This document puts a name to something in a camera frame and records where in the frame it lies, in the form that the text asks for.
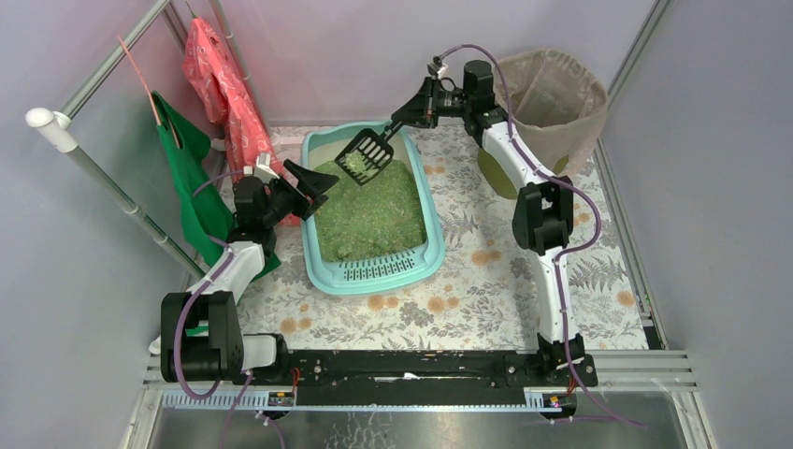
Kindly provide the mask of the black litter scoop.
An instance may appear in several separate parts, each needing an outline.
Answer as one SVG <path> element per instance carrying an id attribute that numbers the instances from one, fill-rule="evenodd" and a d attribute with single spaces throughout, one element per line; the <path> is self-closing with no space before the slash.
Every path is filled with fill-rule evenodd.
<path id="1" fill-rule="evenodd" d="M 335 157 L 335 164 L 359 186 L 373 181 L 393 161 L 395 151 L 389 141 L 403 124 L 390 122 L 381 132 L 370 127 L 360 130 Z"/>

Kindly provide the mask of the bin with plastic liner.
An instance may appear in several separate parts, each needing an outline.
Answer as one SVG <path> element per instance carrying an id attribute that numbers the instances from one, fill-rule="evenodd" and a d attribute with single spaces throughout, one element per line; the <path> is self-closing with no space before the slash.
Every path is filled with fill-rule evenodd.
<path id="1" fill-rule="evenodd" d="M 607 119 L 604 84 L 558 50 L 525 51 L 498 65 L 504 77 L 494 75 L 496 99 L 512 112 L 517 134 L 557 176 L 576 176 Z"/>

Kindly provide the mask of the teal litter box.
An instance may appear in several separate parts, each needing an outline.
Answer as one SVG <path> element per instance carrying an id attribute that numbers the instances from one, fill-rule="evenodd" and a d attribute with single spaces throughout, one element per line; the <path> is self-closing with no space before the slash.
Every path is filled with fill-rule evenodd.
<path id="1" fill-rule="evenodd" d="M 351 262 L 329 262 L 321 256 L 315 219 L 301 226 L 306 268 L 311 283 L 334 296 L 369 296 L 397 290 L 434 274 L 445 255 L 440 217 L 430 193 L 421 154 L 405 129 L 390 140 L 395 159 L 410 170 L 420 199 L 425 242 L 408 250 Z"/>

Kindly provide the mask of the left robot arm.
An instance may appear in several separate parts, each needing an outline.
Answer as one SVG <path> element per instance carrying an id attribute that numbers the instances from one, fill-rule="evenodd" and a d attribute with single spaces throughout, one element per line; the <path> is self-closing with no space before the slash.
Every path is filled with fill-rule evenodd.
<path id="1" fill-rule="evenodd" d="M 168 383 L 238 379 L 245 354 L 237 302 L 248 285 L 273 268 L 275 227 L 287 216 L 308 220 L 339 177 L 284 163 L 295 178 L 263 181 L 244 175 L 233 186 L 235 212 L 221 258 L 188 291 L 161 303 L 160 368 Z"/>

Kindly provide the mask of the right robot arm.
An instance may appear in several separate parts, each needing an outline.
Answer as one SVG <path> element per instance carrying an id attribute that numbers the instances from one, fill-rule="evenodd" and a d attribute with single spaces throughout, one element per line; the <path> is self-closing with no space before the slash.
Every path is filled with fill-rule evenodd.
<path id="1" fill-rule="evenodd" d="M 418 93 L 392 115 L 394 122 L 419 128 L 441 117 L 462 119 L 466 132 L 500 166 L 516 191 L 512 234 L 529 252 L 538 300 L 538 373 L 563 376 L 581 386 L 586 353 L 572 318 L 567 259 L 573 231 L 573 193 L 567 177 L 557 177 L 534 156 L 515 130 L 511 114 L 496 100 L 492 66 L 473 60 L 464 66 L 461 86 L 445 88 L 446 66 L 439 56 L 428 65 Z"/>

